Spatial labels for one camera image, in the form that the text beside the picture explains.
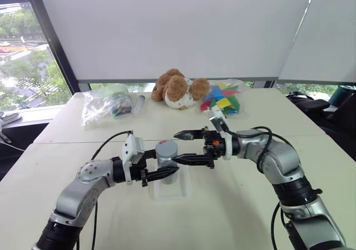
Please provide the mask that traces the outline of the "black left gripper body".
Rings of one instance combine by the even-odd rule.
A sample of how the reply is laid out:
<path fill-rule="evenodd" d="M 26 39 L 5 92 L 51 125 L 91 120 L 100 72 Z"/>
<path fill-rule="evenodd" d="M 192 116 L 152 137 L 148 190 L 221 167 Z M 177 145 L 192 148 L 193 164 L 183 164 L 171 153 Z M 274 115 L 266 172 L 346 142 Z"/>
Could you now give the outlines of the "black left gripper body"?
<path fill-rule="evenodd" d="M 138 159 L 136 163 L 132 163 L 130 167 L 131 180 L 141 181 L 143 187 L 148 186 L 147 180 L 147 162 L 146 162 L 146 152 Z"/>

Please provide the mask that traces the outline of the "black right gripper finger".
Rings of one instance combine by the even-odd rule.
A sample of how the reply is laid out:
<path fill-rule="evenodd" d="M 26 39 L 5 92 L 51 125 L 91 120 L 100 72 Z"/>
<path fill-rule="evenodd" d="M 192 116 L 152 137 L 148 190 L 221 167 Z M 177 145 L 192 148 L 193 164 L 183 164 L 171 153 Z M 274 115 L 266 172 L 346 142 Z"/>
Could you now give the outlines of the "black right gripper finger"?
<path fill-rule="evenodd" d="M 172 161 L 189 166 L 208 166 L 209 156 L 208 155 L 198 155 L 198 154 L 181 154 L 172 157 Z"/>
<path fill-rule="evenodd" d="M 174 135 L 174 138 L 180 140 L 195 140 L 204 138 L 204 129 L 199 130 L 182 130 Z"/>

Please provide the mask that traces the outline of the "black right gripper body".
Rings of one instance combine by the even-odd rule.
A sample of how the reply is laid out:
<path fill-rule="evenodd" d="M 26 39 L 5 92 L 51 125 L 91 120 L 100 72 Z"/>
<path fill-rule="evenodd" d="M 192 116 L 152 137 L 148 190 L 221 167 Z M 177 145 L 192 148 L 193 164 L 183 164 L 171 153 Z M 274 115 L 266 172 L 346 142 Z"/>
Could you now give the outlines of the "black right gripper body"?
<path fill-rule="evenodd" d="M 202 128 L 202 137 L 205 141 L 204 154 L 209 157 L 206 166 L 213 169 L 215 167 L 214 161 L 225 155 L 225 140 L 217 131 L 209 130 L 207 126 Z"/>

